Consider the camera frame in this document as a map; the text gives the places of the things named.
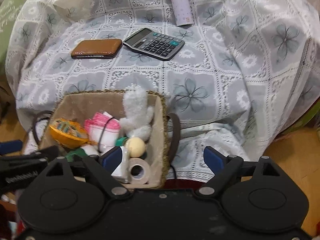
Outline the green pillow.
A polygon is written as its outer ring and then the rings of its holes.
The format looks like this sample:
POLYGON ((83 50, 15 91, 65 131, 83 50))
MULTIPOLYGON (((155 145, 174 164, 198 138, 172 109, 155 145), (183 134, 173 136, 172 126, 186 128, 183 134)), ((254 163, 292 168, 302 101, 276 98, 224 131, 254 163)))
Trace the green pillow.
POLYGON ((1 66, 4 66, 11 32, 16 18, 26 0, 4 0, 1 4, 0 46, 1 66))

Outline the white lace floral cloth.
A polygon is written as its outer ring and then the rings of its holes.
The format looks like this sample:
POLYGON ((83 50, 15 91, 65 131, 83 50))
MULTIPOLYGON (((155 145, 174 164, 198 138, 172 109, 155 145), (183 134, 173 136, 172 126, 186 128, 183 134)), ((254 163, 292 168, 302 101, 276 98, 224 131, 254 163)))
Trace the white lace floral cloth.
POLYGON ((202 151, 256 161, 319 98, 319 12, 307 0, 189 0, 178 27, 171 0, 27 0, 5 59, 19 120, 67 93, 141 87, 162 93, 190 132, 173 166, 205 182, 202 151), (169 61, 123 48, 113 59, 74 60, 83 40, 124 40, 142 28, 184 42, 169 61))

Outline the grey desk calculator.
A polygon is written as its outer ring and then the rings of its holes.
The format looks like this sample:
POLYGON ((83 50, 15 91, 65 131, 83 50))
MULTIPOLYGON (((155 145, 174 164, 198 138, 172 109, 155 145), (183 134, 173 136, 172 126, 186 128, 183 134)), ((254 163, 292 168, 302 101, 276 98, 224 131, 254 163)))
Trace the grey desk calculator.
POLYGON ((143 28, 123 41, 123 45, 135 53, 170 61, 184 46, 181 39, 143 28))

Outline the white tissue pack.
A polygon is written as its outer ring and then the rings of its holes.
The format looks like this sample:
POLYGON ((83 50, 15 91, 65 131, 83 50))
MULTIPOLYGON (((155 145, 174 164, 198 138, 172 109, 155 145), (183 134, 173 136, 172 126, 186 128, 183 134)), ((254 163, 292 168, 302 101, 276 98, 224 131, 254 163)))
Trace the white tissue pack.
POLYGON ((122 159, 118 167, 112 172, 111 176, 117 181, 127 184, 129 177, 128 165, 130 155, 128 154, 126 147, 121 146, 120 148, 122 151, 122 159))

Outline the beige tape roll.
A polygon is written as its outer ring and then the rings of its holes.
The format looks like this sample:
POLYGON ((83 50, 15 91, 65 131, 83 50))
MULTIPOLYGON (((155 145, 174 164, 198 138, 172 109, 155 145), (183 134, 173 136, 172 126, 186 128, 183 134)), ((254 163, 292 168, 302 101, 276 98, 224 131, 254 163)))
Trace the beige tape roll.
POLYGON ((130 158, 128 164, 128 181, 130 184, 144 185, 150 178, 150 165, 143 159, 130 158))

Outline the woven fabric-lined basket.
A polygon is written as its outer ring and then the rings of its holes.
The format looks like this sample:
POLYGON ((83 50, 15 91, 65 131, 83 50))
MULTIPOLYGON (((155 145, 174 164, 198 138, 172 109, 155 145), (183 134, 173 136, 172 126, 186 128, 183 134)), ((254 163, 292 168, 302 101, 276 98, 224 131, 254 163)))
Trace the woven fabric-lined basket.
MULTIPOLYGON (((81 125, 96 112, 107 111, 117 119, 125 116, 123 96, 125 90, 97 90, 72 92, 63 97, 53 110, 49 123, 63 118, 75 120, 81 125)), ((180 140, 180 120, 174 113, 166 112, 165 97, 148 91, 148 105, 154 107, 151 134, 146 146, 146 162, 150 166, 147 183, 129 182, 128 189, 157 189, 164 185, 169 164, 172 162, 180 140)))

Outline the white fluffy plush toy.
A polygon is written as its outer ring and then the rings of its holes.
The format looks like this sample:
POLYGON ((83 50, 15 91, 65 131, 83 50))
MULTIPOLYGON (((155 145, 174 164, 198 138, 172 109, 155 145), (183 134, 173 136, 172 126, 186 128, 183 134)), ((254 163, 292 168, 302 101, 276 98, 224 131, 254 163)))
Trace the white fluffy plush toy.
POLYGON ((120 127, 127 137, 137 137, 147 141, 151 134, 151 121, 154 108, 148 105, 146 90, 136 87, 123 96, 125 117, 119 120, 120 127))

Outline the brown leather wallet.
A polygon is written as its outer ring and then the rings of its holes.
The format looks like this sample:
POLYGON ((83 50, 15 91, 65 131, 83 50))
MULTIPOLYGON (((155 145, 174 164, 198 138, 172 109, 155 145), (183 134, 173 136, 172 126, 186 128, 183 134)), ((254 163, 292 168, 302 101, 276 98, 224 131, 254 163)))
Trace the brown leather wallet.
POLYGON ((120 39, 83 40, 71 52, 73 59, 112 59, 123 42, 120 39))

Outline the pink white folded towel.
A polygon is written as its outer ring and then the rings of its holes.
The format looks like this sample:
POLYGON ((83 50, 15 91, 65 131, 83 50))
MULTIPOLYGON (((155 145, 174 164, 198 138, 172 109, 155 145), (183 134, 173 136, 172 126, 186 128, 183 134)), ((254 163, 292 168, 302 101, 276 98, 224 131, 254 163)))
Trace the pink white folded towel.
POLYGON ((91 119, 84 121, 90 142, 95 143, 100 153, 106 153, 116 145, 119 138, 120 123, 108 112, 95 113, 91 119))

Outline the purple water bottle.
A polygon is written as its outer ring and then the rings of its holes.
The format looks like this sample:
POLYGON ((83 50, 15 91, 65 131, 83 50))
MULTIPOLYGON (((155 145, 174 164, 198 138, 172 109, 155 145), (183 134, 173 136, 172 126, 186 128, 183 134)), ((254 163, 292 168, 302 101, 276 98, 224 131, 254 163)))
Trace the purple water bottle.
POLYGON ((191 14, 189 0, 171 0, 176 25, 178 27, 185 25, 193 25, 193 17, 191 14))

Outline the green plush cloth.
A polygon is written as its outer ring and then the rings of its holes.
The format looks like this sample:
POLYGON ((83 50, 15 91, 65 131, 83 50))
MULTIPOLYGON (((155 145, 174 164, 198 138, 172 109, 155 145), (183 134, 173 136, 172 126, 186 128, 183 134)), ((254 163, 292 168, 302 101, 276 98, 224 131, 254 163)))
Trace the green plush cloth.
POLYGON ((70 152, 67 153, 66 155, 66 159, 68 162, 74 162, 74 161, 78 161, 78 159, 81 159, 83 157, 86 157, 87 154, 84 151, 84 149, 82 148, 77 148, 75 150, 72 150, 70 152))

